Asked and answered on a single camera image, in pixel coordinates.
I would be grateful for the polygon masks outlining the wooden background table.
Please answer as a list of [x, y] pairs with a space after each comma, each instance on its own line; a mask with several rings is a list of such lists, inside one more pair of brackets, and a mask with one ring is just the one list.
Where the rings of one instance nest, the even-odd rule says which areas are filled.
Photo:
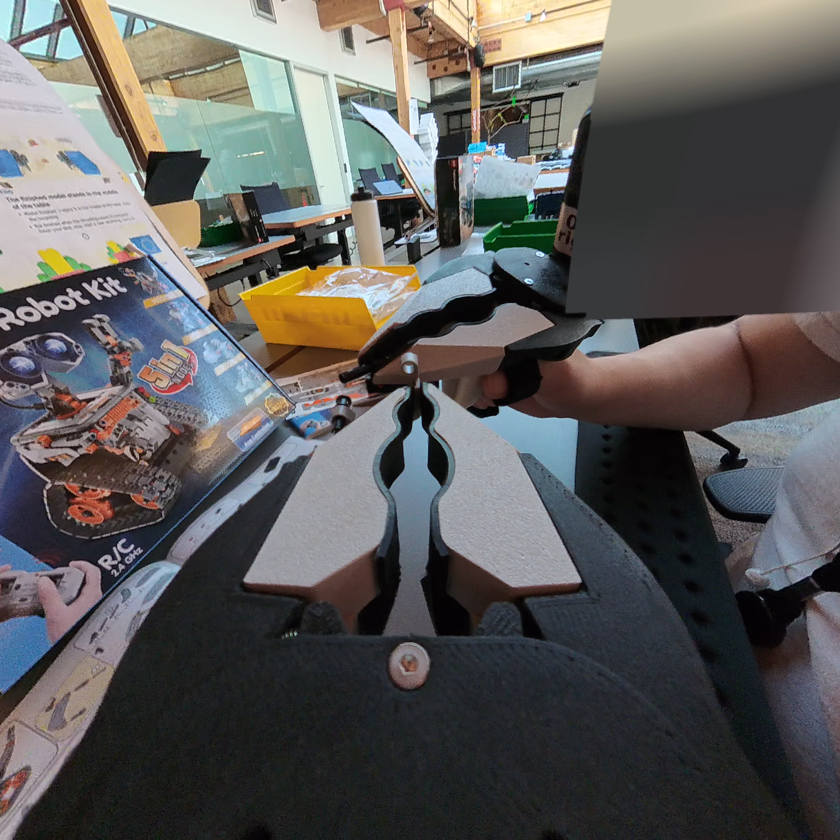
[[338, 205], [309, 205], [287, 211], [263, 214], [262, 221], [267, 231], [307, 228], [333, 219], [351, 216], [351, 207]]

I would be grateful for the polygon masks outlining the blue robot kit box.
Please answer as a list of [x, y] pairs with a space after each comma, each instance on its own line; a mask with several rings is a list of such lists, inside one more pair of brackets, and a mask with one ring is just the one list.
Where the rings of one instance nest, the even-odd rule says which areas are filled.
[[152, 259], [3, 292], [2, 693], [63, 634], [35, 574], [100, 599], [289, 411]]

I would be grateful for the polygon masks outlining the orange printed manual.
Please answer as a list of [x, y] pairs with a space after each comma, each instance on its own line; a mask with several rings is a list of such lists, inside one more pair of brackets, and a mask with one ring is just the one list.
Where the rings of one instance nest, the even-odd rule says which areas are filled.
[[300, 436], [329, 436], [333, 430], [333, 409], [337, 403], [348, 403], [351, 418], [355, 418], [383, 398], [382, 393], [369, 392], [365, 378], [341, 382], [340, 374], [354, 366], [354, 362], [336, 364], [276, 379], [277, 386], [292, 404], [287, 421]]

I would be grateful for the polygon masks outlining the open instruction booklet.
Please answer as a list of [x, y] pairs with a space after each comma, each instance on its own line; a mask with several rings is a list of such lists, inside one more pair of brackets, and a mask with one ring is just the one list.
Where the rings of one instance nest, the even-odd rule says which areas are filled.
[[154, 562], [132, 572], [95, 608], [34, 687], [2, 720], [1, 838], [13, 838], [78, 745], [133, 636], [183, 564], [286, 464], [319, 444], [293, 437], [248, 477], [193, 515]]

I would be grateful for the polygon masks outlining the green plastic bin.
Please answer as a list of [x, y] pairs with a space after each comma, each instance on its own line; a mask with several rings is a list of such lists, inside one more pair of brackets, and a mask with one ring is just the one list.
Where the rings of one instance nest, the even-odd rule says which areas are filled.
[[497, 223], [483, 237], [484, 250], [530, 248], [548, 255], [553, 251], [557, 225], [556, 218]]
[[532, 211], [532, 201], [527, 196], [475, 198], [474, 225], [492, 227], [525, 220]]

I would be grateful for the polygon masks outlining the printed sheet with coloured blocks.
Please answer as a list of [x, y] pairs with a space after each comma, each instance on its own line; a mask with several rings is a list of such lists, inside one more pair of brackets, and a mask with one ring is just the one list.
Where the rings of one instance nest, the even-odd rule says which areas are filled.
[[203, 281], [138, 190], [26, 58], [1, 47], [1, 287], [150, 255], [195, 299]]

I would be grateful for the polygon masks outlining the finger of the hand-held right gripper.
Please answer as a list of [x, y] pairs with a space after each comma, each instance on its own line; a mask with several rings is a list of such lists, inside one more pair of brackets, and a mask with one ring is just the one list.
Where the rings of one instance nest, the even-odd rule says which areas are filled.
[[419, 340], [488, 320], [496, 308], [491, 272], [491, 268], [471, 266], [422, 286], [362, 348], [356, 373], [372, 375]]
[[417, 357], [418, 372], [405, 374], [401, 356], [372, 375], [375, 385], [410, 385], [463, 376], [484, 375], [499, 364], [508, 345], [525, 340], [553, 326], [539, 311], [519, 305], [502, 305], [478, 324], [461, 324], [446, 335], [416, 341], [409, 352]]

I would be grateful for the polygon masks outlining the white printed board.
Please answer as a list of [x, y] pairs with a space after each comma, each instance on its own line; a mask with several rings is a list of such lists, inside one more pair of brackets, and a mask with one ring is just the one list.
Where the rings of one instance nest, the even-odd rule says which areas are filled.
[[434, 164], [421, 146], [385, 110], [353, 103], [353, 108], [378, 131], [396, 152], [404, 176], [426, 212], [436, 214]]

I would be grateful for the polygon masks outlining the black perforated desk panel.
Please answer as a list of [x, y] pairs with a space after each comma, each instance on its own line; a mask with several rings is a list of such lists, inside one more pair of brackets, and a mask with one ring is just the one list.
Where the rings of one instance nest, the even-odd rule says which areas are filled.
[[810, 833], [684, 435], [579, 423], [574, 490], [653, 574], [681, 616], [752, 766]]

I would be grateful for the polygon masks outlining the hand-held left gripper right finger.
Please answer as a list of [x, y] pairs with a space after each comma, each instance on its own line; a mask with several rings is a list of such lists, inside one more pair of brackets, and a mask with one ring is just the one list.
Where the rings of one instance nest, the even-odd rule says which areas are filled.
[[577, 592], [581, 576], [519, 452], [425, 386], [430, 509], [425, 596], [439, 635], [466, 635], [493, 602]]

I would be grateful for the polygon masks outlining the white bottle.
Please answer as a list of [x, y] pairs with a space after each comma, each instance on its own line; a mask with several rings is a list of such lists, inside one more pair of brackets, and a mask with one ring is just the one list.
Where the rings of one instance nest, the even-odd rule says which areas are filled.
[[384, 266], [385, 255], [377, 202], [373, 194], [364, 187], [351, 195], [351, 215], [360, 265]]

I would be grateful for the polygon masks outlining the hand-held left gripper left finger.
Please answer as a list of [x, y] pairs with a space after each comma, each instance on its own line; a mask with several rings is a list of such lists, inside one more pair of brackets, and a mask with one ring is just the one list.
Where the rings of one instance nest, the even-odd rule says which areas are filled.
[[244, 588], [329, 602], [351, 632], [380, 632], [399, 580], [391, 487], [402, 471], [399, 387], [316, 449]]

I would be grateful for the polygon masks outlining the clear plastic bag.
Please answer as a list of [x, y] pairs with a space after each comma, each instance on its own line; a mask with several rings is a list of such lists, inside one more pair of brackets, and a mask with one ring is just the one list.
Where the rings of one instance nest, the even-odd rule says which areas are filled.
[[414, 269], [400, 275], [381, 268], [346, 267], [331, 271], [297, 295], [362, 300], [373, 320], [381, 321], [395, 314], [412, 296], [417, 280]]

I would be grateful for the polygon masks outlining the person's beige shirt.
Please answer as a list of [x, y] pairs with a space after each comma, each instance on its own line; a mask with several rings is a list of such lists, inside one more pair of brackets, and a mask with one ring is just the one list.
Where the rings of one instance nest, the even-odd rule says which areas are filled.
[[[838, 397], [838, 319], [835, 311], [737, 321], [749, 372], [742, 418]], [[742, 583], [780, 589], [838, 555], [838, 443], [836, 408], [791, 452], [770, 522], [728, 561], [733, 580], [745, 572]], [[813, 838], [838, 838], [838, 619], [838, 594], [817, 595], [780, 646], [757, 651]]]

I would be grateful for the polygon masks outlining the person's right hand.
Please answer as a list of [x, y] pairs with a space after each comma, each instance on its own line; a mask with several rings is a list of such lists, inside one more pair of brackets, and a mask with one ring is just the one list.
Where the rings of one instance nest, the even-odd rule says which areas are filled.
[[[531, 417], [572, 417], [581, 403], [587, 365], [591, 360], [576, 350], [566, 360], [541, 361], [539, 389], [527, 399], [513, 402], [512, 410]], [[509, 368], [480, 378], [481, 395], [475, 409], [496, 408], [498, 401], [508, 398], [511, 386], [518, 385], [521, 377]]]

